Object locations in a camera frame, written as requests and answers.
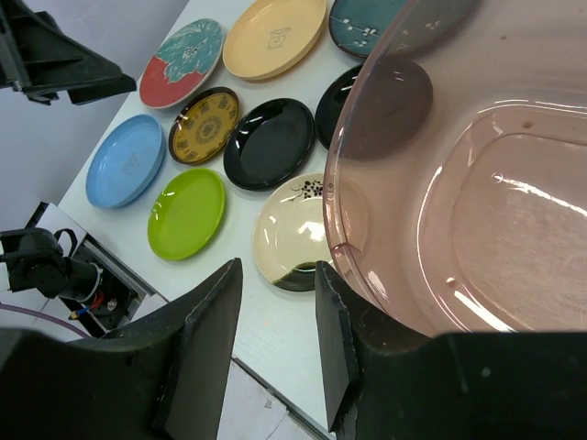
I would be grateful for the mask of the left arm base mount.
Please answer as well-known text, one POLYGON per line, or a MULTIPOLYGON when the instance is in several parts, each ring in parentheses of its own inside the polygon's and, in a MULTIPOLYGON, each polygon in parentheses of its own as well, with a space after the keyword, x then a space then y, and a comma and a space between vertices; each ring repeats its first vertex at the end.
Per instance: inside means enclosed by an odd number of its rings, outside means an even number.
POLYGON ((139 283, 117 265, 111 254, 89 239, 77 248, 73 257, 96 266, 99 275, 97 287, 87 302, 61 299, 70 312, 79 313, 73 321, 95 337, 129 324, 144 299, 139 283))

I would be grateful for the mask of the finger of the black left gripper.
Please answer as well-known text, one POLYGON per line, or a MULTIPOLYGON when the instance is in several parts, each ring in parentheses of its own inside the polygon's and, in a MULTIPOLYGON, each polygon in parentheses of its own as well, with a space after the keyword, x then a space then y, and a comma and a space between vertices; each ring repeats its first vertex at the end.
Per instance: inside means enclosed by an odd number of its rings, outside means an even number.
POLYGON ((107 58, 66 36, 46 11, 22 1, 1 3, 1 87, 50 105, 60 92, 85 105, 137 90, 107 58))

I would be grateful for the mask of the black glossy plate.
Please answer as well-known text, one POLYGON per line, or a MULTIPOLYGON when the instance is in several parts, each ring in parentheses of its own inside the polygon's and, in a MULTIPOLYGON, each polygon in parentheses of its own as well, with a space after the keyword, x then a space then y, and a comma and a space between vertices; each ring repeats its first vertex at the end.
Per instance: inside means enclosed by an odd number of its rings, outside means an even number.
POLYGON ((316 137, 329 149, 340 113, 363 65, 358 64, 342 73, 323 93, 315 112, 316 137))
POLYGON ((249 111, 232 131, 224 152, 224 170, 237 187, 272 188, 305 163, 316 138, 312 112, 293 98, 277 98, 249 111))

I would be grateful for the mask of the light blue plastic plate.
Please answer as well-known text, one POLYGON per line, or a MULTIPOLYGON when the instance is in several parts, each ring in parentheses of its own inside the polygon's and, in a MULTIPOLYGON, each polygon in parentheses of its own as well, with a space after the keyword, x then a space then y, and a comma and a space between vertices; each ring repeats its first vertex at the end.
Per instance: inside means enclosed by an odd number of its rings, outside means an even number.
POLYGON ((165 155, 160 122, 135 115, 100 144, 89 166, 85 193, 97 208, 114 209, 136 200, 157 175, 165 155))

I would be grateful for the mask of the cream plate with floral motif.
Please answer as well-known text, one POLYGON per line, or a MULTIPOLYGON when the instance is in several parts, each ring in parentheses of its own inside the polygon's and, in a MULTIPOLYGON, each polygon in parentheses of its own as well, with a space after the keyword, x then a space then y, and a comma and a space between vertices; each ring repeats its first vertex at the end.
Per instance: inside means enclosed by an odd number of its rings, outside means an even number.
POLYGON ((315 288, 316 263, 332 261, 323 213, 321 172, 286 181, 267 199, 252 233, 252 255, 260 274, 288 292, 315 288))

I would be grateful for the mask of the lime green plate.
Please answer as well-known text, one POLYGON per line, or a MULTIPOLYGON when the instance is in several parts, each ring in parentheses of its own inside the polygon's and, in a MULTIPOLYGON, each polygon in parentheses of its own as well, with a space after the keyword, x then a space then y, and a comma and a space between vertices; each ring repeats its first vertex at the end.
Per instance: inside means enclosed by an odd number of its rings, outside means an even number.
POLYGON ((212 239, 225 206, 225 186, 215 171, 194 169, 177 175, 152 206, 147 229, 151 250, 165 260, 190 258, 212 239))

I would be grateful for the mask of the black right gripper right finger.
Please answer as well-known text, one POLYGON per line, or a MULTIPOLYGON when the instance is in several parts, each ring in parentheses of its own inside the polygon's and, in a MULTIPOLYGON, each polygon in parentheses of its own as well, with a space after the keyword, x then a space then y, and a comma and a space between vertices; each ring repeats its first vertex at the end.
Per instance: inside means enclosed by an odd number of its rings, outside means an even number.
POLYGON ((327 429, 339 439, 583 439, 583 333, 427 337, 315 272, 327 429))

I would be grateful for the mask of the red and teal floral plate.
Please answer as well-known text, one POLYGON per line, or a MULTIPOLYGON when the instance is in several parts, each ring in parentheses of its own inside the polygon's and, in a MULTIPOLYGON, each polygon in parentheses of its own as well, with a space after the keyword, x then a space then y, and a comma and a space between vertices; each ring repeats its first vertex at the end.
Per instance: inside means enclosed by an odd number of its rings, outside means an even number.
POLYGON ((200 18, 170 35, 151 57, 138 88, 141 102, 153 109, 177 105, 204 85, 224 46, 224 30, 200 18))

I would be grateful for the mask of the pale yellow plastic plate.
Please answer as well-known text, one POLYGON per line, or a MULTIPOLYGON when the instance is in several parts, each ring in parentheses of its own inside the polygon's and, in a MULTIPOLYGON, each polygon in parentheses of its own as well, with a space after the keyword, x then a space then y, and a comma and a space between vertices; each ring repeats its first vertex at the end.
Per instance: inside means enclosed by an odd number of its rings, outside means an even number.
POLYGON ((326 23, 327 2, 257 1, 228 32, 223 62, 245 81, 284 73, 314 47, 326 23))

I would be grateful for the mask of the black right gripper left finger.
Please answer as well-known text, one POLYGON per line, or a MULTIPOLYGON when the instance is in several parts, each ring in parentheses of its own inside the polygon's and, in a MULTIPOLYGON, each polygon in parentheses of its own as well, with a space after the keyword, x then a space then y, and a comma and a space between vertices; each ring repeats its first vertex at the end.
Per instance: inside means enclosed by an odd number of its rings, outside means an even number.
POLYGON ((213 439, 238 326, 239 258, 100 338, 1 333, 4 439, 213 439))

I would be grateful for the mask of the yellow patterned brown-rim plate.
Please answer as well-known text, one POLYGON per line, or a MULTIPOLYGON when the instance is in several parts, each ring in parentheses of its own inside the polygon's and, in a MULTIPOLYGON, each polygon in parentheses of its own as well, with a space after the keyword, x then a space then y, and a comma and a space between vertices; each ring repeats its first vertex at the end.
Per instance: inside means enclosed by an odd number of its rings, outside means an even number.
POLYGON ((230 88, 205 90, 175 117, 168 137, 171 157, 183 165, 212 159, 226 145, 239 121, 240 101, 230 88))

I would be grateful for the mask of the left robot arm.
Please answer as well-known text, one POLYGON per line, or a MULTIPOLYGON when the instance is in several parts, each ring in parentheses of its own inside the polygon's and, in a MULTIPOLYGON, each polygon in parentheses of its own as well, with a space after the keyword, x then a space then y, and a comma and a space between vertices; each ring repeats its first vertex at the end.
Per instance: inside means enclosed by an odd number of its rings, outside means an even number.
MULTIPOLYGON (((53 17, 34 12, 22 1, 1 4, 1 85, 37 104, 50 105, 61 92, 75 105, 134 92, 135 80, 117 64, 66 36, 53 17)), ((59 239, 78 239, 66 228, 55 233, 42 228, 1 234, 1 285, 21 292, 91 303, 100 287, 102 269, 64 252, 59 239)))

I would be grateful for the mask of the dark teal ceramic plate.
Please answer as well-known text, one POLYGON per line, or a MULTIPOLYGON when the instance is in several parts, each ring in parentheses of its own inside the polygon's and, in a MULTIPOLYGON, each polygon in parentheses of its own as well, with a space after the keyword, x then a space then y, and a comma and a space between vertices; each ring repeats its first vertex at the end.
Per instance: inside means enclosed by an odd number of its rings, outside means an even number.
POLYGON ((328 19, 330 37, 342 51, 365 59, 406 3, 406 0, 336 0, 328 19))

